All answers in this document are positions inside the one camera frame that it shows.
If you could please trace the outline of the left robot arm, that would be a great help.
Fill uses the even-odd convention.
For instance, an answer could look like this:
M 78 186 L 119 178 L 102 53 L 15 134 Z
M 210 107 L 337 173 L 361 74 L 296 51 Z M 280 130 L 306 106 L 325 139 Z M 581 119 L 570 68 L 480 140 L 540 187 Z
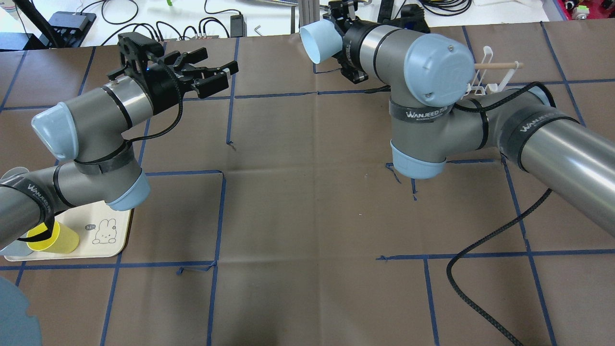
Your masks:
M 125 211 L 143 203 L 151 187 L 134 144 L 172 131 L 186 93 L 213 96 L 239 72 L 236 60 L 199 66 L 208 57 L 204 47 L 166 53 L 158 42 L 121 43 L 119 52 L 120 66 L 105 85 L 32 118 L 33 131 L 59 165 L 16 167 L 2 176 L 1 247 L 50 239 L 57 215 L 72 208 L 103 201 Z

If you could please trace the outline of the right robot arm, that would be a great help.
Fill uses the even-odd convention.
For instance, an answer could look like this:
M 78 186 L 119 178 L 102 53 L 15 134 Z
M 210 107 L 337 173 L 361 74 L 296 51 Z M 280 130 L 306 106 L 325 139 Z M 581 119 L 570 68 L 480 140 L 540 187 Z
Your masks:
M 556 108 L 539 82 L 464 98 L 474 55 L 435 33 L 361 20 L 356 0 L 331 1 L 299 34 L 315 64 L 337 59 L 360 83 L 391 90 L 390 146 L 395 169 L 411 179 L 443 171 L 448 156 L 496 147 L 610 234 L 614 232 L 614 144 Z

